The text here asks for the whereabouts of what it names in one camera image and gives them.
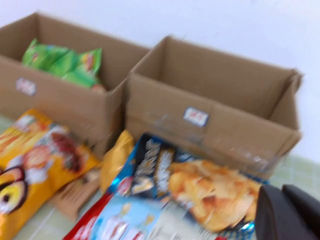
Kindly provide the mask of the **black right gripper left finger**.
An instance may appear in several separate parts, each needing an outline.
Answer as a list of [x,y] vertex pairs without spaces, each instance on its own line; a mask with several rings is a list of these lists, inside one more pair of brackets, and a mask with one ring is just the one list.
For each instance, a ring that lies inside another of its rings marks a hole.
[[255,216],[258,240],[314,240],[290,200],[272,185],[259,190]]

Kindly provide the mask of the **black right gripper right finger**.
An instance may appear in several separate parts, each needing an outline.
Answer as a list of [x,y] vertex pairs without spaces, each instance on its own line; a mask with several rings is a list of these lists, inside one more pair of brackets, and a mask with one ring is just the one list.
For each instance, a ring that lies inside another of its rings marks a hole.
[[320,239],[320,201],[292,184],[285,184],[282,192],[293,204],[306,229]]

